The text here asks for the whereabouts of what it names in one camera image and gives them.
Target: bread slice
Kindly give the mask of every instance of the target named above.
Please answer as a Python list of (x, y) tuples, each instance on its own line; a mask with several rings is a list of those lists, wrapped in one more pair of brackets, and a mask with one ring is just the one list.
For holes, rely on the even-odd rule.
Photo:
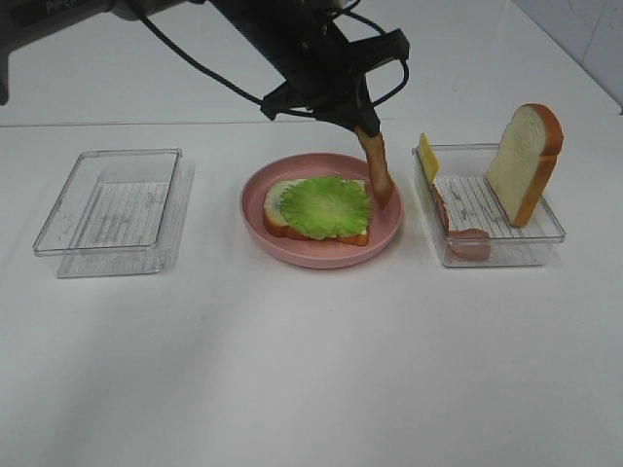
[[(288, 226), (288, 223), (285, 221), (285, 219), (281, 215), (281, 212), (279, 211), (281, 195), (283, 194), (283, 192), (292, 185), (297, 185), (304, 180), (304, 178), (296, 180), (282, 180), (273, 184), (267, 191), (266, 197), (264, 199), (264, 227), (269, 234), (274, 236), (288, 237), (294, 240), (323, 241), (315, 240), (292, 229), (290, 226)], [(354, 181), (361, 186), (361, 190), (366, 190), (365, 182), (363, 180)], [(369, 238), (367, 229), (362, 230), (361, 233), (357, 235), (327, 238), (327, 240), (335, 240), (341, 243), (358, 246), (367, 245), (368, 239)]]
[(522, 105), (504, 130), (487, 181), (509, 222), (530, 220), (563, 148), (563, 131), (542, 104)]

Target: tiled wall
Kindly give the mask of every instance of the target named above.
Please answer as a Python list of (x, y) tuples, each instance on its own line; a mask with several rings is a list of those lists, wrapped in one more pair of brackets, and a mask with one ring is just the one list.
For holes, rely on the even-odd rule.
[(623, 0), (514, 0), (623, 106)]

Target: white tabletop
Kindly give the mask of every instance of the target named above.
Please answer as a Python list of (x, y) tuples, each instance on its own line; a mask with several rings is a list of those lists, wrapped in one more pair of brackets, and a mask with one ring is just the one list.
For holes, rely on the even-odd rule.
[[(412, 44), (411, 84), (381, 112), (405, 220), (382, 254), (347, 269), (266, 254), (238, 196), (284, 156), (362, 157), (352, 134), (266, 123), (183, 68), (162, 79), (184, 93), (147, 98), (159, 85), (137, 76), (175, 60), (106, 16), (91, 24), (110, 28), (113, 49), (124, 34), (145, 48), (134, 57), (142, 64), (114, 70), (117, 83), (69, 76), (67, 87), (46, 84), (54, 91), (26, 88), (43, 57), (63, 57), (51, 41), (102, 43), (82, 25), (15, 54), (12, 101), (0, 110), (0, 465), (623, 463), (618, 108), (511, 3), (406, 3), (361, 5)], [(176, 24), (178, 10), (162, 20)], [(100, 79), (95, 68), (82, 63), (82, 78)], [(251, 71), (260, 89), (273, 79)], [(201, 89), (218, 113), (196, 102)], [(565, 131), (547, 194), (567, 241), (541, 268), (444, 269), (414, 189), (419, 133), (496, 142), (529, 101), (548, 104)], [(106, 122), (135, 125), (57, 125)], [(160, 147), (196, 165), (177, 265), (55, 279), (31, 245), (78, 155)]]

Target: green lettuce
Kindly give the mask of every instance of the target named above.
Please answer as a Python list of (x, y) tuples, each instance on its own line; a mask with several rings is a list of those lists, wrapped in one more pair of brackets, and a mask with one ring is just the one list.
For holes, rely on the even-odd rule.
[(361, 234), (370, 224), (371, 206), (362, 184), (313, 177), (285, 190), (279, 211), (291, 228), (321, 240)]

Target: clear plastic container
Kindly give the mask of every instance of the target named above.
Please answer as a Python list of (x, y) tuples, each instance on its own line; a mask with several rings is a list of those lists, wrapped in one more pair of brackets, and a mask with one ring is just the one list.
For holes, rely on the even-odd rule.
[(485, 178), (497, 144), (432, 148), (441, 165), (436, 186), (446, 203), (447, 230), (424, 175), (419, 148), (414, 149), (415, 181), (442, 265), (460, 268), (546, 264), (555, 246), (565, 240), (565, 230), (544, 198), (525, 227), (508, 223)]
[(192, 175), (178, 149), (80, 155), (33, 245), (57, 277), (144, 274), (174, 264)]

